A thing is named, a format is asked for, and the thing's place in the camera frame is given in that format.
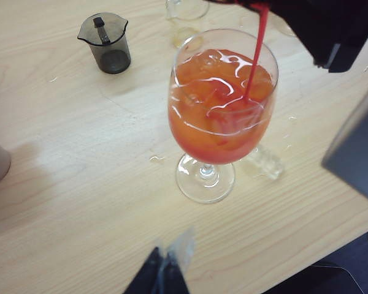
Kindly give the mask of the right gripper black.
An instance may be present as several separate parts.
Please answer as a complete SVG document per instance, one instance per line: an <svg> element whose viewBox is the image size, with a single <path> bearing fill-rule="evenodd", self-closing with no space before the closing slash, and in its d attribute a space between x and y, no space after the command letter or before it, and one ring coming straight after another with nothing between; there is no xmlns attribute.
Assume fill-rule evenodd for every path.
<svg viewBox="0 0 368 294"><path fill-rule="evenodd" d="M330 73L350 70L368 38L368 1L269 1L271 11L291 27L311 55L312 4L321 17L317 44L326 50L314 64Z"/></svg>

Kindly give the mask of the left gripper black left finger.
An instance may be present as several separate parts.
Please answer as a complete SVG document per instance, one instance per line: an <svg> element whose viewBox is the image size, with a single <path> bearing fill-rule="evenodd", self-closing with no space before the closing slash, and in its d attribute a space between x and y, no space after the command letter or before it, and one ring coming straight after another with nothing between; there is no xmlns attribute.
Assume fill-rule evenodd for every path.
<svg viewBox="0 0 368 294"><path fill-rule="evenodd" d="M154 247L124 292L189 294L185 273L194 255L194 237L190 227L166 248Z"/></svg>

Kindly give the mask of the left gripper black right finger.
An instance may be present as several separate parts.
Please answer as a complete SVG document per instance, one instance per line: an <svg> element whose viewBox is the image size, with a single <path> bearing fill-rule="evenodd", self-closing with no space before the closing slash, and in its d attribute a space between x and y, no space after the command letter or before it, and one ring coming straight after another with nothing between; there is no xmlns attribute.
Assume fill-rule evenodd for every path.
<svg viewBox="0 0 368 294"><path fill-rule="evenodd" d="M344 122L321 164L368 198L368 93Z"/></svg>

